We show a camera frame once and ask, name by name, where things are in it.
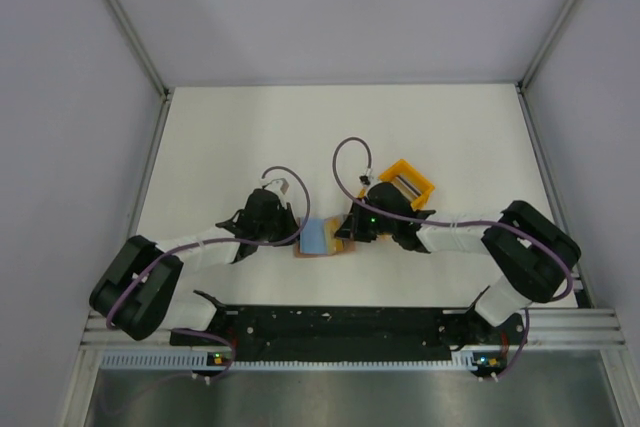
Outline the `gold credit card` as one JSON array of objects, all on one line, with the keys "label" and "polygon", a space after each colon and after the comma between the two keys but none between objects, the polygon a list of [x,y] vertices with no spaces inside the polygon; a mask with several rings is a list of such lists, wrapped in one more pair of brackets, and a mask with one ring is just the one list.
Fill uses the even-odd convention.
[{"label": "gold credit card", "polygon": [[324,222],[324,234],[326,241],[326,254],[337,255],[345,252],[348,247],[348,242],[342,238],[336,236],[341,225],[344,223],[345,217],[333,216],[325,220]]}]

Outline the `tan leather card holder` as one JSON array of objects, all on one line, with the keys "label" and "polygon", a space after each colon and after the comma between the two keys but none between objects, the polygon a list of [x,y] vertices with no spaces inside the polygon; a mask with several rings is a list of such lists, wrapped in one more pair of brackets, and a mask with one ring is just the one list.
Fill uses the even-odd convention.
[{"label": "tan leather card holder", "polygon": [[326,254],[326,241],[324,234],[324,222],[326,218],[311,217],[304,229],[302,230],[299,240],[294,245],[293,255],[296,258],[311,259],[332,257],[337,255],[344,255],[355,251],[355,243],[349,239],[344,239],[348,242],[347,250],[337,255]]}]

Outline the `yellow plastic bin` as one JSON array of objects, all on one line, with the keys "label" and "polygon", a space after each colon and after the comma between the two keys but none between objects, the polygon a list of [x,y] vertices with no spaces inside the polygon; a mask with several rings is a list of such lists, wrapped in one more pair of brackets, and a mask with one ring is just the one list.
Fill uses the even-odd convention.
[{"label": "yellow plastic bin", "polygon": [[414,211],[424,208],[435,191],[433,183],[404,159],[383,171],[378,180],[396,187],[409,200]]}]

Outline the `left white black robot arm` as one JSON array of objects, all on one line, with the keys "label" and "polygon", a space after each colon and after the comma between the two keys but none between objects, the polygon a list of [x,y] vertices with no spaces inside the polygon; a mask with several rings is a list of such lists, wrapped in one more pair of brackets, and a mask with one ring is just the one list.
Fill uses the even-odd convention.
[{"label": "left white black robot arm", "polygon": [[283,178],[265,183],[230,219],[196,235],[158,242],[129,238],[91,292],[90,307],[108,328],[136,341],[158,329],[190,329],[205,343],[220,341],[227,321],[204,292],[204,274],[239,263],[262,246],[297,241],[287,189]]}]

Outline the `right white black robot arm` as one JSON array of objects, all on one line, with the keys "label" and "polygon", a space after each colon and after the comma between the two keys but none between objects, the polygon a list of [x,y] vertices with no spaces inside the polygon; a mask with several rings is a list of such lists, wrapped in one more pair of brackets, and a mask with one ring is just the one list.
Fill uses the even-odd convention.
[{"label": "right white black robot arm", "polygon": [[491,257],[501,277],[482,293],[466,321],[469,335],[487,343],[504,322],[533,303],[545,304],[572,290],[569,278],[581,258],[578,244],[531,204],[511,202],[488,216],[446,215],[415,210],[390,182],[371,187],[353,201],[335,232],[339,239],[370,243],[389,236],[418,253],[459,252]]}]

